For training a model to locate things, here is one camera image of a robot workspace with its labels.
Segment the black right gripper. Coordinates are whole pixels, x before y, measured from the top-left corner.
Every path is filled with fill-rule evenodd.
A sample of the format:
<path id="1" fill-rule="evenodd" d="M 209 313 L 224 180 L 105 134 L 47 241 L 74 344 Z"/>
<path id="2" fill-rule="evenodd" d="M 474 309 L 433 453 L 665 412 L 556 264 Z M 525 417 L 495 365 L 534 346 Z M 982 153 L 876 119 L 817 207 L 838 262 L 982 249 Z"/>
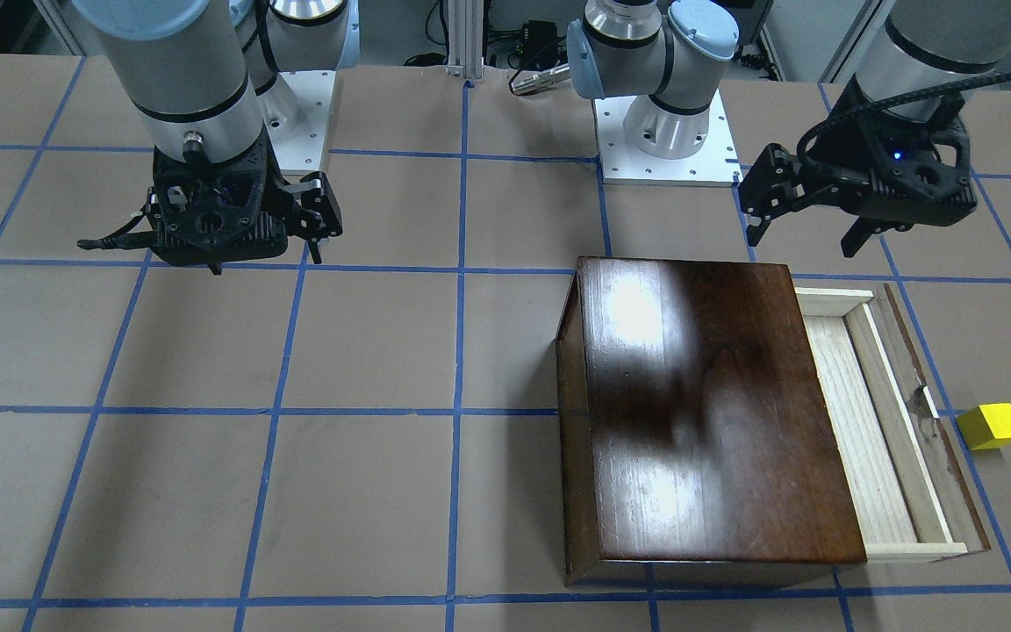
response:
<path id="1" fill-rule="evenodd" d="M 253 145 L 207 169 L 194 169 L 156 149 L 152 168 L 151 251 L 174 267 L 278 257 L 288 248 L 289 236 L 304 241 L 312 264 L 320 265 L 319 242 L 344 233 L 326 173 L 310 172 L 282 189 L 284 180 L 266 145 Z"/>

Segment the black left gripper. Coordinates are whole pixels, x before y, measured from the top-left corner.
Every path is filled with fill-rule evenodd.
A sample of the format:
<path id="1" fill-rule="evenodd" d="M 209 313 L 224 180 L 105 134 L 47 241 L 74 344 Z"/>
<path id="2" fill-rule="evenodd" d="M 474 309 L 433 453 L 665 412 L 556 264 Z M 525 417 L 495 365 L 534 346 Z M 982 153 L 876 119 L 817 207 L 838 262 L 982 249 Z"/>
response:
<path id="1" fill-rule="evenodd" d="M 927 119 L 892 108 L 868 109 L 863 92 L 843 92 L 829 118 L 804 133 L 799 157 L 770 143 L 738 185 L 754 248 L 773 220 L 818 204 L 815 177 L 837 185 L 835 204 L 858 216 L 840 240 L 857 255 L 874 235 L 911 225 L 954 225 L 978 204 L 972 191 L 971 143 L 959 112 L 966 97 L 927 99 Z"/>

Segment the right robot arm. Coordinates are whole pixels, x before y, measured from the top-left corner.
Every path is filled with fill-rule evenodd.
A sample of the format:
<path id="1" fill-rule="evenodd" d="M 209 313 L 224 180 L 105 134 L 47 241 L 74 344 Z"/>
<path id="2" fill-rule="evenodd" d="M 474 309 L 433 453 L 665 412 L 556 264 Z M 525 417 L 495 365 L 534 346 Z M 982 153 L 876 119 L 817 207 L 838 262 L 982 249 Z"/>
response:
<path id="1" fill-rule="evenodd" d="M 127 224 L 81 249 L 173 267 L 284 255 L 344 232 L 321 172 L 334 72 L 360 60 L 355 1 L 77 1 L 153 137 Z"/>

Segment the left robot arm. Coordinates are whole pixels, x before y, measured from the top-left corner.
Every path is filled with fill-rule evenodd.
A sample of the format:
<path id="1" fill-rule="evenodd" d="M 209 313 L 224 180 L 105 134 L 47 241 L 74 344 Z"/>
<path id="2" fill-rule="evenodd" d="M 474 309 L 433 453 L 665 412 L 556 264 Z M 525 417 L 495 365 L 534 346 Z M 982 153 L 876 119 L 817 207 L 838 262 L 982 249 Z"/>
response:
<path id="1" fill-rule="evenodd" d="M 567 72 L 594 103 L 603 161 L 634 177 L 685 165 L 715 137 L 728 61 L 764 14 L 782 79 L 842 80 L 832 112 L 797 147 L 766 145 L 738 184 L 754 247 L 787 213 L 832 205 L 854 224 L 852 257 L 875 235 L 955 225 L 976 207 L 960 119 L 977 89 L 1011 83 L 1011 1 L 590 1 L 567 27 Z"/>

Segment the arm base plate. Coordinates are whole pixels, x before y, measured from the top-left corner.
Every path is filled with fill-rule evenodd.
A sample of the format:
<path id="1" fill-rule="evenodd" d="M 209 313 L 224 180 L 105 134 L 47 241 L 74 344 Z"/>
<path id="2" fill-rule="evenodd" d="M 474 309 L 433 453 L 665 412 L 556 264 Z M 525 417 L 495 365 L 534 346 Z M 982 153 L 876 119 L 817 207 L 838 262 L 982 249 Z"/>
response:
<path id="1" fill-rule="evenodd" d="M 313 69 L 281 73 L 258 103 L 276 160 L 285 175 L 324 169 L 337 73 Z"/>
<path id="2" fill-rule="evenodd" d="M 675 121 L 671 132 L 663 131 L 663 140 L 697 144 L 697 152 L 686 157 L 658 157 L 642 151 L 647 143 L 643 134 L 655 128 L 643 126 L 637 136 L 631 136 L 634 128 L 627 120 L 634 100 L 630 96 L 607 97 L 592 103 L 603 183 L 731 187 L 741 182 L 741 161 L 719 91 L 709 109 L 699 115 L 701 125 Z"/>

